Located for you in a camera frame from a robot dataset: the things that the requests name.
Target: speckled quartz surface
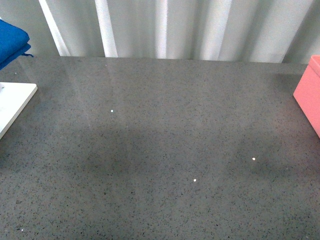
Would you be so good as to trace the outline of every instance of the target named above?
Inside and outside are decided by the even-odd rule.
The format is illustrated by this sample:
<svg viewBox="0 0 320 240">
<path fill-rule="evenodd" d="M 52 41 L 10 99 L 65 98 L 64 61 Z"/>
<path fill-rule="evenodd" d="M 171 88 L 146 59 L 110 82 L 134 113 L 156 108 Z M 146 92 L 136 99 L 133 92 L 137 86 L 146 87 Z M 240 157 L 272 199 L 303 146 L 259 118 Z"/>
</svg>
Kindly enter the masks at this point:
<svg viewBox="0 0 320 240">
<path fill-rule="evenodd" d="M 0 239 L 320 239 L 305 68 L 18 58 L 1 81 L 38 91 L 0 140 Z"/>
</svg>

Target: blue towel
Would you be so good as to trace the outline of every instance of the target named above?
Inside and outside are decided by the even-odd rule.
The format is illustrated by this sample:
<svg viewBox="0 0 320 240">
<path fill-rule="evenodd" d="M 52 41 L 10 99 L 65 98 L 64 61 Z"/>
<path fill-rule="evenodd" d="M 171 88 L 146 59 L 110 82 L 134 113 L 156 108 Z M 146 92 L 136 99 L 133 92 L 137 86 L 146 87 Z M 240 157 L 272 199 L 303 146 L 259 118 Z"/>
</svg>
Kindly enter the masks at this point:
<svg viewBox="0 0 320 240">
<path fill-rule="evenodd" d="M 31 48 L 29 39 L 25 31 L 0 19 L 0 70 Z"/>
</svg>

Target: curtain fold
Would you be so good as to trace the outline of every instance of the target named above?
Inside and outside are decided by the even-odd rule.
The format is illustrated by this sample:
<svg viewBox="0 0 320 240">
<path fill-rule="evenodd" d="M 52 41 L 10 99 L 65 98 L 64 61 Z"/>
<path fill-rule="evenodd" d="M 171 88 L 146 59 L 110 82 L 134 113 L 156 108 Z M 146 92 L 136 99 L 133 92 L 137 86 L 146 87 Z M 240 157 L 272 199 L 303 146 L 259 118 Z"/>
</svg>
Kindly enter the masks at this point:
<svg viewBox="0 0 320 240">
<path fill-rule="evenodd" d="M 307 63 L 318 0 L 0 0 L 36 56 Z"/>
</svg>

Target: white tray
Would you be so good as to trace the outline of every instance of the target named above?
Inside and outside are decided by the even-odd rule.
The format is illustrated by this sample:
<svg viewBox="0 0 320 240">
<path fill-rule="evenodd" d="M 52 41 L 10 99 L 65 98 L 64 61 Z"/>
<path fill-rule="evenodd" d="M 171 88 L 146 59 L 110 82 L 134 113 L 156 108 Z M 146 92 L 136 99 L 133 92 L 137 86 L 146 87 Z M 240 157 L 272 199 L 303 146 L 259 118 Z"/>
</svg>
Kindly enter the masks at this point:
<svg viewBox="0 0 320 240">
<path fill-rule="evenodd" d="M 0 82 L 0 139 L 37 91 L 33 83 Z"/>
</svg>

